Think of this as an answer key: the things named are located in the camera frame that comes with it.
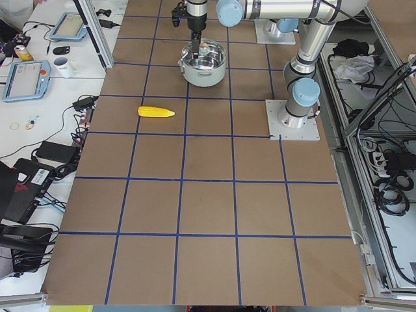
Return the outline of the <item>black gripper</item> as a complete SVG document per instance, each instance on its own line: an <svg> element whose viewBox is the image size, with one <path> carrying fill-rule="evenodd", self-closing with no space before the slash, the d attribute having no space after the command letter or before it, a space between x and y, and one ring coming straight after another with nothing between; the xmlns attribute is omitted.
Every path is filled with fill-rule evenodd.
<svg viewBox="0 0 416 312"><path fill-rule="evenodd" d="M198 58L199 48L201 44L201 33L206 28L207 14L202 16L191 16L187 18L188 28L193 32L192 33L192 45L191 52L192 58Z"/></svg>

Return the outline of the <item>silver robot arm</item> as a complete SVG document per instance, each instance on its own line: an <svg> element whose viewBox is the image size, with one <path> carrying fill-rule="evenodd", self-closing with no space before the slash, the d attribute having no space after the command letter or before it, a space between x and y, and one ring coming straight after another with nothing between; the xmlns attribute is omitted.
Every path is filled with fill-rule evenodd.
<svg viewBox="0 0 416 312"><path fill-rule="evenodd" d="M220 23L233 27L242 20L282 18L307 19L311 23L301 46L284 69L288 100L278 112L280 124L299 129L308 119L311 107L320 94L314 82L315 64L338 21L360 13L366 1L218 1L216 12Z"/></svg>
<svg viewBox="0 0 416 312"><path fill-rule="evenodd" d="M187 14L187 25L192 31L192 58L197 59L199 57L201 33L206 28L207 1L187 1Z"/></svg>

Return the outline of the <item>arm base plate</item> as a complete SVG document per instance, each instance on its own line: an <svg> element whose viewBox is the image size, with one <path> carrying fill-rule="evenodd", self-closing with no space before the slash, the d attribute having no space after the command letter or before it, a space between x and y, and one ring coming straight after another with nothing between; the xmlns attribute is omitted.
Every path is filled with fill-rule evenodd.
<svg viewBox="0 0 416 312"><path fill-rule="evenodd" d="M319 141L320 135L313 108L303 117L294 117L286 111L286 100L267 99L266 115L271 140Z"/></svg>
<svg viewBox="0 0 416 312"><path fill-rule="evenodd" d="M257 19L255 31L258 44L294 45L294 31L298 28L298 19Z"/></svg>

